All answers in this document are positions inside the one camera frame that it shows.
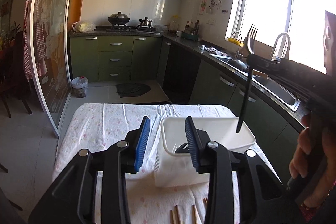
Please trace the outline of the person's hand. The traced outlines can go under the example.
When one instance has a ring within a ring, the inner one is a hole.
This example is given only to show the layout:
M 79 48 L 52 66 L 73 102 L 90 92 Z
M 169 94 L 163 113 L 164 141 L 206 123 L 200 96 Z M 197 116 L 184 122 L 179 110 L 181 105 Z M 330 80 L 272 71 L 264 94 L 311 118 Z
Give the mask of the person's hand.
M 322 205 L 335 187 L 335 132 L 315 113 L 302 119 L 303 129 L 289 164 L 288 192 L 308 208 Z

